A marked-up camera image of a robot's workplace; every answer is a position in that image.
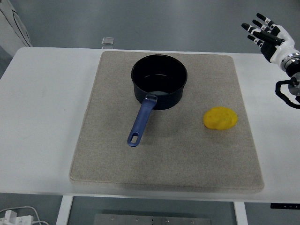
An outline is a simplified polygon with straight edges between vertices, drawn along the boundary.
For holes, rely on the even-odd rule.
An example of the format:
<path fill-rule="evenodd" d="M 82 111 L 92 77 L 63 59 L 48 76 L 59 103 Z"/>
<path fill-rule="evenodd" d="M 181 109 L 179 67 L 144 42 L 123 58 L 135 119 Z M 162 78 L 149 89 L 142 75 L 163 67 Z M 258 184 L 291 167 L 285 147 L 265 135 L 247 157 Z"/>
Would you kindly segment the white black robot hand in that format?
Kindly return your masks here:
<path fill-rule="evenodd" d="M 294 47 L 293 38 L 281 25 L 260 13 L 256 16 L 260 21 L 253 20 L 254 26 L 247 23 L 243 23 L 241 26 L 249 33 L 248 39 L 260 48 L 269 63 L 279 65 L 287 56 L 300 53 Z"/>

